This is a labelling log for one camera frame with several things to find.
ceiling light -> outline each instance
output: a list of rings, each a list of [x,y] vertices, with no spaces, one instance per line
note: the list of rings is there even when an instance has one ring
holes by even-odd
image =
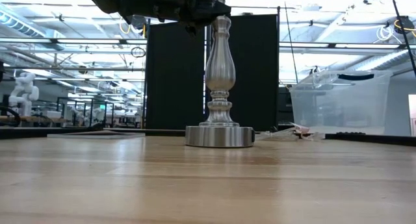
[[[34,74],[41,75],[41,76],[46,76],[46,77],[51,77],[54,75],[48,71],[41,70],[41,69],[23,69],[23,71],[34,73]]]
[[[122,79],[90,79],[90,81],[122,81]]]
[[[141,82],[141,81],[144,81],[144,79],[127,79],[126,81],[129,81],[129,82]]]
[[[325,48],[328,47],[329,44],[324,44],[324,43],[290,43],[290,42],[280,42],[280,47],[299,47],[299,48],[304,48],[304,47],[316,47],[316,48]]]
[[[64,82],[64,81],[57,81],[59,84],[61,84],[61,85],[64,85],[64,86],[67,86],[67,87],[73,87],[73,85],[72,84],[70,84],[70,83],[67,83],[67,82]]]
[[[117,101],[124,101],[124,97],[111,97],[111,99],[114,99]]]
[[[389,44],[337,44],[336,48],[350,48],[350,49],[396,49],[399,45]]]
[[[147,40],[127,40],[126,42],[132,45],[147,45]]]
[[[85,79],[79,78],[52,78],[54,81],[84,81]]]
[[[99,92],[100,90],[97,88],[92,88],[92,87],[78,87],[82,90],[88,91],[88,92]]]
[[[119,40],[103,40],[103,39],[59,39],[58,43],[62,44],[119,44]]]
[[[2,38],[1,42],[9,43],[51,43],[49,39],[37,39],[37,38]]]

clear plastic bin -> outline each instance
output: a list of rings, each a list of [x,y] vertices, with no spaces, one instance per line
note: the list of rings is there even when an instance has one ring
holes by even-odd
[[[383,134],[390,71],[323,71],[291,88],[294,122],[310,132]]]

black curtain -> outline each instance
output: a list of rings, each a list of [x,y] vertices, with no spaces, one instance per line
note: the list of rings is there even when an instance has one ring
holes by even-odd
[[[203,121],[204,34],[152,25],[146,62],[146,128],[185,130]]]
[[[231,18],[229,48],[236,83],[231,117],[243,127],[267,131],[277,125],[278,34],[276,15]]]

candlestick base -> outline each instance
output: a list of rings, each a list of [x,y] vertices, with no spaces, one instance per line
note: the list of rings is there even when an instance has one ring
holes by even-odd
[[[255,132],[251,127],[187,127],[185,138],[195,147],[252,147]]]

metal candlestick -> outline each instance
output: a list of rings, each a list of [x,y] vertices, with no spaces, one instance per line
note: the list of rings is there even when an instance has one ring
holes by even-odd
[[[199,127],[187,127],[186,144],[198,147],[251,147],[253,129],[240,127],[229,115],[233,104],[227,100],[228,91],[235,84],[235,66],[228,44],[231,20],[227,16],[218,16],[212,26],[214,45],[205,71],[205,83],[213,100],[208,103],[207,121],[200,123]]]

